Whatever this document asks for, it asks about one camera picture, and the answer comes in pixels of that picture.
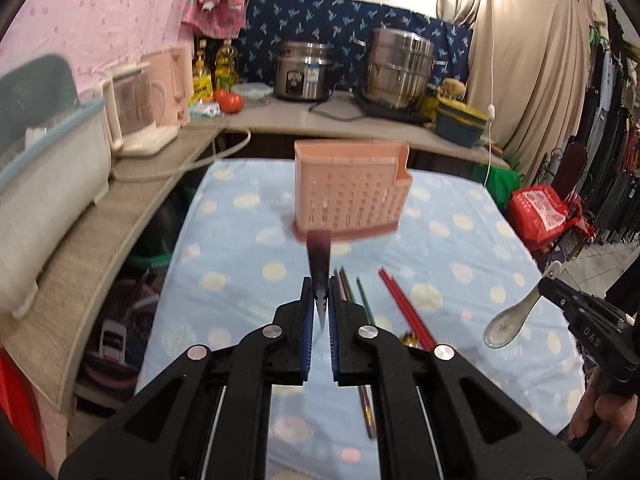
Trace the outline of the person's hand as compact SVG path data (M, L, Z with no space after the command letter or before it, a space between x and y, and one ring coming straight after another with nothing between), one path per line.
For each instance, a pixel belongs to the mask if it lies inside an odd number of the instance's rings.
M587 460L587 464L593 467L600 466L608 458L638 413L638 396L626 399L616 394L600 393L603 378L602 370L596 366L589 375L588 387L568 426L568 438L573 441L586 434L593 416L611 425L599 447Z

